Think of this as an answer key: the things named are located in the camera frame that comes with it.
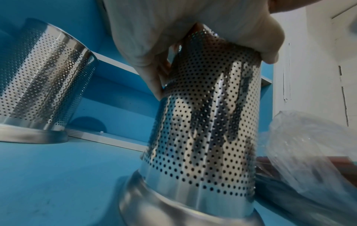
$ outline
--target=plastic bag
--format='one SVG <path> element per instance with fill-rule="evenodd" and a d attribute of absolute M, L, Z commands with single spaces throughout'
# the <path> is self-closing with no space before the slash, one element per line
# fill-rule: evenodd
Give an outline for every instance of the plastic bag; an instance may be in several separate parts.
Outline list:
<path fill-rule="evenodd" d="M 270 163 L 257 163 L 258 196 L 303 225 L 357 224 L 357 188 L 328 157 L 357 160 L 354 130 L 307 113 L 284 111 L 275 116 L 269 132 L 261 134 L 259 145 Z"/>

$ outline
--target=metal strainer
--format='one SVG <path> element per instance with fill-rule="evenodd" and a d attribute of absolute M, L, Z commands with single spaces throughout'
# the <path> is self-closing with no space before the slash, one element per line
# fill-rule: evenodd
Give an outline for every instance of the metal strainer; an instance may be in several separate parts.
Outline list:
<path fill-rule="evenodd" d="M 0 50 L 0 141 L 60 143 L 98 60 L 61 29 L 27 19 Z"/>
<path fill-rule="evenodd" d="M 184 40 L 120 199 L 129 226 L 264 225 L 253 208 L 260 64 L 208 30 Z"/>

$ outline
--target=hand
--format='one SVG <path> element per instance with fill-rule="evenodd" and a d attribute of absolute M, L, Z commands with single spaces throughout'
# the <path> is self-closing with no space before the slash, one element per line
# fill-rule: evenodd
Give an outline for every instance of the hand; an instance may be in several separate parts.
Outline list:
<path fill-rule="evenodd" d="M 270 16 L 267 1 L 104 0 L 116 47 L 158 100 L 170 72 L 168 48 L 197 22 L 275 63 L 284 32 Z"/>

